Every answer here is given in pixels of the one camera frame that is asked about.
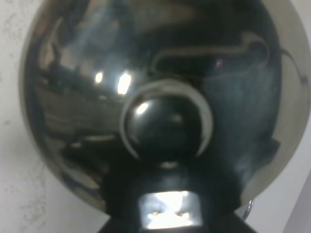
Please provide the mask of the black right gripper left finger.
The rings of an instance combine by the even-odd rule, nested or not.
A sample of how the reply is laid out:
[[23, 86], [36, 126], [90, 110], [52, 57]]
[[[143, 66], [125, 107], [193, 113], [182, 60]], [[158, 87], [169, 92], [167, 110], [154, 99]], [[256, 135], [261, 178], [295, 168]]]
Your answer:
[[111, 217], [98, 233], [140, 233], [141, 226], [137, 212], [126, 212], [122, 218]]

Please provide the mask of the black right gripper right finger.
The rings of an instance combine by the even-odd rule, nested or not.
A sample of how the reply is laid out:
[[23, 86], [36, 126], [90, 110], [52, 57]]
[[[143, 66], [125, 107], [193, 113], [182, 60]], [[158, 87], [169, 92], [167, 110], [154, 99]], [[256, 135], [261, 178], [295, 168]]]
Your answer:
[[203, 209], [203, 233], [256, 233], [233, 210]]

